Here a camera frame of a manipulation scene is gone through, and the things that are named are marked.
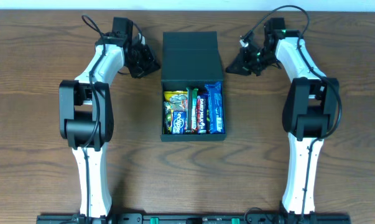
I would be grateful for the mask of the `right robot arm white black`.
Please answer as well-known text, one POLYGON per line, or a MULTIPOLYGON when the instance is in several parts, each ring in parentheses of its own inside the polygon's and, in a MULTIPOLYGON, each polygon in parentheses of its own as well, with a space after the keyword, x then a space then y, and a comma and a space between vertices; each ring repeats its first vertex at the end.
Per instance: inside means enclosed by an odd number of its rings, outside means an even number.
POLYGON ((339 83, 318 69, 299 31, 267 31, 263 48, 254 43, 253 36, 249 31, 240 38, 239 54, 226 71, 260 75, 270 65, 284 67, 291 86, 282 112, 290 146, 282 206, 287 213, 304 217, 315 210, 318 154, 341 115, 339 83))

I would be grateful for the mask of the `blue Oreo cookie pack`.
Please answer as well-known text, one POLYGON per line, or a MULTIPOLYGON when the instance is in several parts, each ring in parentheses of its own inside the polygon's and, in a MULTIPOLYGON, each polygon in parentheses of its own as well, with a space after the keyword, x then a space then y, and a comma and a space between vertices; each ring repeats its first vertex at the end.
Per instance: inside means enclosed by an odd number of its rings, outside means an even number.
POLYGON ((222 82, 215 82, 205 84, 208 109, 207 109, 207 124, 210 134, 224 134, 224 109, 223 109, 223 95, 222 82))

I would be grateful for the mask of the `purple Dairy Milk bar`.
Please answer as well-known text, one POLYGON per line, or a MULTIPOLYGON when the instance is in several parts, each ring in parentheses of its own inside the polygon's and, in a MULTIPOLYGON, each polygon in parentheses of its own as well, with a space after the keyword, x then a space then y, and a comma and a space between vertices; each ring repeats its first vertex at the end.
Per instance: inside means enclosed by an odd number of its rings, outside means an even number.
POLYGON ((207 133, 208 95, 197 96, 197 133, 207 133))

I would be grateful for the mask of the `yellow Hacks candy bag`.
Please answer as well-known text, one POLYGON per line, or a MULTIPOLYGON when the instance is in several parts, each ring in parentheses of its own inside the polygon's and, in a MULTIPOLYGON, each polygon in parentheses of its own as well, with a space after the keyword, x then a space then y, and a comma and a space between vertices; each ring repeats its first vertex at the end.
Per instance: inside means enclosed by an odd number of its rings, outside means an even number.
POLYGON ((164 92, 165 101, 170 103, 176 103, 188 98, 187 91, 165 91, 164 92))

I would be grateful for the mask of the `Haribo gummy bag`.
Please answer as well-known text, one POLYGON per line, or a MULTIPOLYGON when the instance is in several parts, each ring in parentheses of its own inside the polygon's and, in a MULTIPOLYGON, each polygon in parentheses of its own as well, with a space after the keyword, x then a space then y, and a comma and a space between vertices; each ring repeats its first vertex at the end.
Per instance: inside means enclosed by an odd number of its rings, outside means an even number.
POLYGON ((165 131, 166 134, 172 133, 172 120, 173 120, 173 112, 174 111, 185 111, 187 112, 188 109, 188 99, 176 102, 176 103, 170 103, 168 101, 164 101, 164 111, 165 111, 165 131))

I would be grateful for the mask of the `blue Eclipse mint pack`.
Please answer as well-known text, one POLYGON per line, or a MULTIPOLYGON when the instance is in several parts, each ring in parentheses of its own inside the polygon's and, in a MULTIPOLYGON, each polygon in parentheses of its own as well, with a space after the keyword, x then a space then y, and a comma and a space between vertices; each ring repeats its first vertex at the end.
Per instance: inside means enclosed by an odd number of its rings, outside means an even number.
POLYGON ((185 111, 174 111, 172 120, 172 134, 183 134, 185 130, 187 113, 185 111))

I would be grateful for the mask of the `green chocolate bar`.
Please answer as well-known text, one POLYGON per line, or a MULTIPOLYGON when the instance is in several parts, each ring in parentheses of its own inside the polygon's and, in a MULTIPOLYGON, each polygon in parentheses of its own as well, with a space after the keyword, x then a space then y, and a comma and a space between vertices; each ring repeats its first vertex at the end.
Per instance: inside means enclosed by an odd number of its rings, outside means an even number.
POLYGON ((188 91, 188 126, 187 132, 194 133, 197 131, 197 88, 187 88, 188 91))

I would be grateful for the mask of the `black gift box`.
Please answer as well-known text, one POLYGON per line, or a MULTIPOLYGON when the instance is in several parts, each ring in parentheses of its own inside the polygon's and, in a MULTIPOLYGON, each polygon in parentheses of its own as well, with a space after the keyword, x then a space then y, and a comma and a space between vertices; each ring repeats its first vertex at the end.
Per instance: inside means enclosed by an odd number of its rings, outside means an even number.
MULTIPOLYGON (((197 88, 198 95, 206 94, 205 84, 222 82, 223 95, 223 67, 218 51, 217 33, 213 32, 166 32, 163 34, 162 58, 162 134, 163 142, 176 141, 222 141, 224 134, 198 134, 187 132, 188 109, 183 134, 166 134, 164 92, 187 91, 187 88, 197 88)), ((224 122, 225 104, 223 99, 224 122)))

